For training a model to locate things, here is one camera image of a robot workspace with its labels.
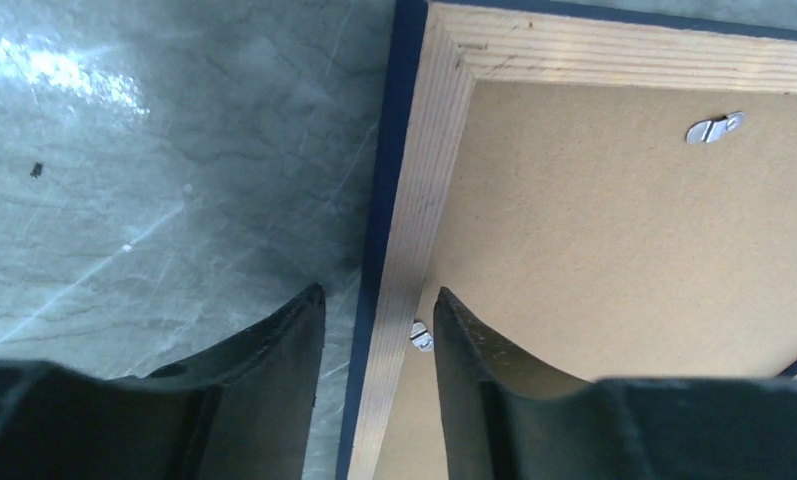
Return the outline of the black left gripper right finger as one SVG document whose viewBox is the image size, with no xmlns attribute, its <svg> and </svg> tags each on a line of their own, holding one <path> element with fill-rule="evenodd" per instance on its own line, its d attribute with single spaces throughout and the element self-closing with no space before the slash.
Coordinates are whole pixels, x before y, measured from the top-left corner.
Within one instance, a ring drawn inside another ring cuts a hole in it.
<svg viewBox="0 0 797 480">
<path fill-rule="evenodd" d="M 797 380 L 605 378 L 539 360 L 442 289 L 452 479 L 797 479 Z"/>
</svg>

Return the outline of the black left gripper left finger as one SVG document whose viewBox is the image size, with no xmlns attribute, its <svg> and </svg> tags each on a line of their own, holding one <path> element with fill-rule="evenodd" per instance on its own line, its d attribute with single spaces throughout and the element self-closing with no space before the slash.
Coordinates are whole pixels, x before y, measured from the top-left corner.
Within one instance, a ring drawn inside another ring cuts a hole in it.
<svg viewBox="0 0 797 480">
<path fill-rule="evenodd" d="M 0 479 L 298 479 L 325 322 L 313 284 L 144 377 L 0 360 Z"/>
</svg>

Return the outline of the blue photo frame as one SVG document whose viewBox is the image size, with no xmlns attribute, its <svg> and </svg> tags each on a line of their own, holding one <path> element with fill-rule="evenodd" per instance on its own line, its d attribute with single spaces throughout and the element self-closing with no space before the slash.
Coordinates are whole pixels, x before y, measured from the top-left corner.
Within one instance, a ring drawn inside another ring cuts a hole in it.
<svg viewBox="0 0 797 480">
<path fill-rule="evenodd" d="M 563 1 L 399 1 L 336 475 L 373 477 L 481 81 L 797 94 L 797 30 Z"/>
</svg>

